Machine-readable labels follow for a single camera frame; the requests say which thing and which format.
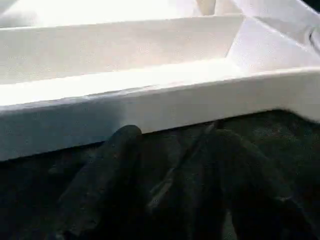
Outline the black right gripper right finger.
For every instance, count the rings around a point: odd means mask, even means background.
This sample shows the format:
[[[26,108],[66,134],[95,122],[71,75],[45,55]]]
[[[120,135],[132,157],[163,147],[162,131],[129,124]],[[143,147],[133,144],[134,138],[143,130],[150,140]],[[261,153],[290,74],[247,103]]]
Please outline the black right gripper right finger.
[[[211,133],[225,205],[239,240],[318,240],[320,223],[254,144],[226,129]]]

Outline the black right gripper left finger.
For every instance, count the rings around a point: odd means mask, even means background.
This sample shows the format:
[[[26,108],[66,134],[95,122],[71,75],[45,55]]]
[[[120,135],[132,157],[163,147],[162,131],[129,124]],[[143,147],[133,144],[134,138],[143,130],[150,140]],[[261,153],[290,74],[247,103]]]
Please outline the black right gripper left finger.
[[[97,227],[103,211],[120,216],[121,203],[140,155],[142,132],[135,125],[118,129],[77,172],[57,201],[49,227],[51,240],[79,240],[93,221]]]

